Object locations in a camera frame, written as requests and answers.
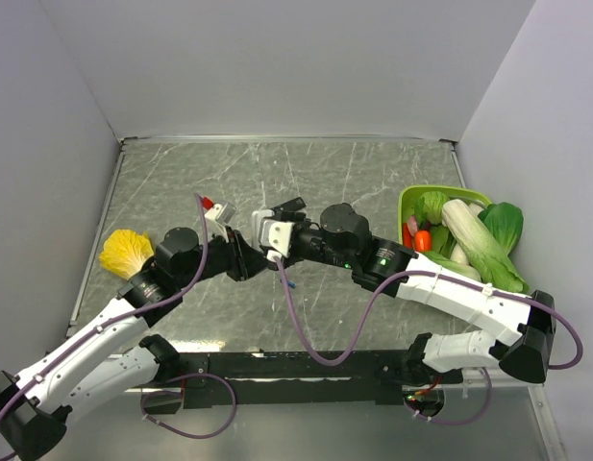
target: black base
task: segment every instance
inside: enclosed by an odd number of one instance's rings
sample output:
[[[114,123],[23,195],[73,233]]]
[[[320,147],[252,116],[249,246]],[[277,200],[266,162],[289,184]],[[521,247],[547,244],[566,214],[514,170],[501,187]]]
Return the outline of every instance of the black base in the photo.
[[[340,352],[322,352],[336,358]],[[222,376],[235,390],[238,404],[373,401],[375,404],[403,404],[403,386],[433,383],[438,374],[424,365],[408,370],[407,351],[358,351],[337,367],[326,367],[306,352],[182,353],[179,375],[200,370]],[[459,384],[462,373],[443,374],[442,384]],[[185,383],[184,408],[208,408],[231,404],[220,382],[192,378]],[[161,405],[150,412],[173,413]]]

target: green leafy vegetable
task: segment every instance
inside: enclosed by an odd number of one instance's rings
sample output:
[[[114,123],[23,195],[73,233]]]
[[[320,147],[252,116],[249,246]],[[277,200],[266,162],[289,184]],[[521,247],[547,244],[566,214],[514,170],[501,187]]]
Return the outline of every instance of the green leafy vegetable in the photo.
[[[441,251],[439,253],[443,257],[450,257],[450,255],[452,254],[452,250],[454,249],[454,246],[456,244],[457,244],[457,241],[454,239],[454,236],[452,235],[452,233],[449,232],[448,240],[446,240],[445,245],[441,248]]]
[[[426,256],[435,264],[439,264],[441,267],[449,269],[450,271],[456,272],[457,274],[461,274],[462,276],[468,277],[469,279],[482,281],[480,273],[474,267],[468,266],[467,264],[460,264],[459,262],[451,261],[447,257],[443,257],[442,255],[436,252],[424,252],[424,256]]]
[[[428,219],[431,224],[441,224],[441,208],[450,198],[443,192],[425,192],[415,203],[413,214],[421,227]]]
[[[432,250],[441,253],[441,249],[450,237],[450,231],[445,226],[432,226],[431,230]]]
[[[499,242],[506,255],[509,255],[523,233],[522,210],[518,206],[501,202],[497,205],[489,205],[478,217]]]
[[[492,283],[497,288],[514,293],[529,291],[529,286],[520,277],[505,250],[463,201],[452,200],[445,204],[443,221],[484,283]]]

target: red vegetable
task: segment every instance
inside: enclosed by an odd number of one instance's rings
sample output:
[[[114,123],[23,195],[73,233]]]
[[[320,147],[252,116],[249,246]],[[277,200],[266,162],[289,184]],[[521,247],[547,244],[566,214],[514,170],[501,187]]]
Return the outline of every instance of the red vegetable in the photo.
[[[429,252],[432,248],[431,233],[427,230],[419,230],[413,237],[413,249],[416,252]]]
[[[411,234],[409,233],[408,223],[403,223],[403,245],[408,248],[413,248],[411,245]]]
[[[418,232],[418,222],[416,221],[415,216],[413,214],[409,216],[408,229],[411,236],[415,235],[415,233]]]

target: metal edge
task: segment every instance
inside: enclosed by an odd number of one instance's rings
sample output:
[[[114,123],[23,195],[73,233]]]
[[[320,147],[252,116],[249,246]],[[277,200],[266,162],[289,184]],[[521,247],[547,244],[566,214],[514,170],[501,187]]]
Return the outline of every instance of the metal edge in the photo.
[[[533,405],[533,413],[539,425],[539,432],[548,453],[548,459],[553,461],[567,461],[567,453],[561,442],[561,437],[556,426],[555,415],[548,402],[544,387],[530,387],[529,395]]]
[[[167,135],[124,138],[123,145],[153,144],[158,142],[247,142],[247,141],[392,141],[392,142],[439,142],[435,139],[424,139],[415,136],[391,136],[382,134],[338,134],[338,135],[279,135],[279,134],[194,134],[194,135]]]
[[[457,149],[454,145],[452,146],[452,160],[454,161],[454,166],[457,168],[458,178],[460,179],[460,185],[466,188],[467,186],[465,185],[465,179],[462,176],[462,171],[460,171],[460,165],[458,164]]]
[[[81,283],[81,287],[78,290],[78,296],[76,297],[76,303],[74,304],[74,310],[72,311],[72,315],[69,320],[69,328],[67,330],[66,337],[69,337],[72,333],[72,328],[76,327],[76,319],[78,318],[78,313],[81,309],[81,304],[83,302],[83,295],[85,294],[86,290],[86,283],[88,282],[88,277],[91,272],[91,267],[93,266],[93,261],[95,259],[95,252],[97,252],[97,247],[100,244],[100,238],[102,235],[102,228],[104,227],[104,223],[106,222],[106,215],[108,214],[108,209],[111,205],[112,200],[112,193],[114,192],[114,187],[116,186],[116,180],[119,176],[119,172],[121,171],[121,164],[123,163],[123,149],[119,151],[119,156],[116,160],[116,164],[114,165],[114,170],[112,171],[112,178],[111,183],[109,184],[108,191],[106,192],[106,197],[104,198],[104,204],[102,206],[102,213],[100,215],[100,221],[97,225],[95,230],[95,238],[93,239],[93,245],[91,246],[91,253],[88,257],[88,261],[86,262],[85,274],[83,275],[83,281]]]

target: white wall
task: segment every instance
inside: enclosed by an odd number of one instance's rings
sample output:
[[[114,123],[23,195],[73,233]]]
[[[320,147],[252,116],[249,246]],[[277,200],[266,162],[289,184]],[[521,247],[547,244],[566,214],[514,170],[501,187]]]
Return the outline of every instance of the white wall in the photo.
[[[41,0],[117,136],[459,139],[532,0]]]
[[[458,144],[467,182],[520,206],[517,265],[581,333],[548,392],[572,460],[593,460],[593,0],[538,0]],[[559,328],[554,362],[574,348]]]
[[[37,1],[0,1],[0,370],[65,333],[118,145]]]

